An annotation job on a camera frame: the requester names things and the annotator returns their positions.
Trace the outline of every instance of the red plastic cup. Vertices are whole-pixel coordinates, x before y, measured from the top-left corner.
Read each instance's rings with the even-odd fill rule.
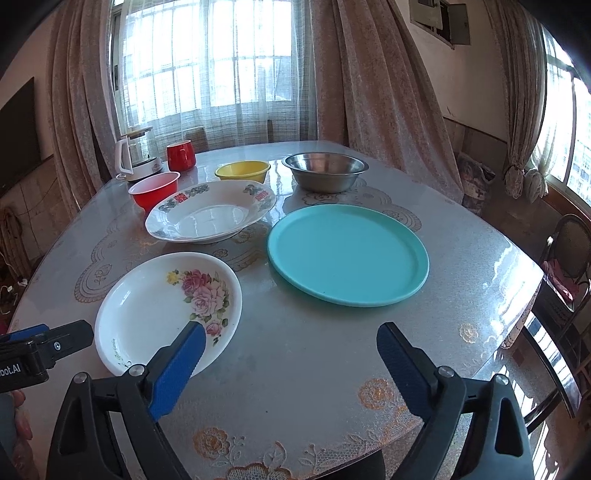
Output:
[[[146,213],[150,211],[166,197],[170,197],[178,191],[178,178],[181,174],[177,171],[158,173],[143,179],[129,189],[129,194],[135,203],[142,207]]]
[[[168,158],[168,169],[170,171],[189,170],[197,163],[195,160],[193,144],[190,140],[169,145],[166,147],[166,156]]]

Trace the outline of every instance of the white bowl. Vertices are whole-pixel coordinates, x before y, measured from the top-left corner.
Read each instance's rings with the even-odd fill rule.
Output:
[[[163,255],[135,267],[103,300],[96,349],[110,372],[121,375],[146,365],[194,320],[205,327],[207,341],[193,376],[226,348],[241,312],[240,283],[224,262],[196,252]]]
[[[162,200],[145,226],[160,240],[211,244],[258,222],[276,201],[269,185],[256,181],[208,181]]]

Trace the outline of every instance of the television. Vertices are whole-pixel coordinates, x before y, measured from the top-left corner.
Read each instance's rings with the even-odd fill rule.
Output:
[[[0,196],[41,164],[34,85],[33,77],[0,109]]]

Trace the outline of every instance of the dining table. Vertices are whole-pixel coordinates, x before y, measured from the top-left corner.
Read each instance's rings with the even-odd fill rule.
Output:
[[[367,162],[369,170],[346,192],[308,192],[282,159],[309,152],[349,155]],[[147,233],[145,213],[128,194],[128,183],[113,179],[44,257],[10,327],[54,328],[79,319],[94,325],[117,281],[159,255],[195,251],[227,263],[242,289],[236,332],[160,420],[191,479],[303,480],[355,462],[421,425],[378,353],[380,325],[394,322],[435,365],[472,377],[531,309],[543,277],[539,266],[481,218],[385,160],[327,141],[225,148],[199,153],[196,160],[182,173],[180,189],[220,181],[214,173],[227,163],[268,161],[265,183],[277,196],[275,206],[218,243],[173,244]],[[273,226],[297,209],[335,203],[377,210],[418,236],[429,258],[418,293],[385,307],[340,306],[303,293],[273,269],[267,257]],[[349,281],[373,282],[363,258],[381,254],[351,251],[344,259],[351,265]],[[47,382],[25,390],[42,477],[60,406],[78,372],[111,376],[93,345],[60,360]],[[121,416],[112,420],[132,478],[144,478]]]

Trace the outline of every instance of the metal bowl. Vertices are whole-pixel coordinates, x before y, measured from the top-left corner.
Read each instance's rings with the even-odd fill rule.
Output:
[[[319,193],[349,190],[357,175],[369,168],[358,158],[324,152],[290,155],[282,163],[291,169],[300,187]]]

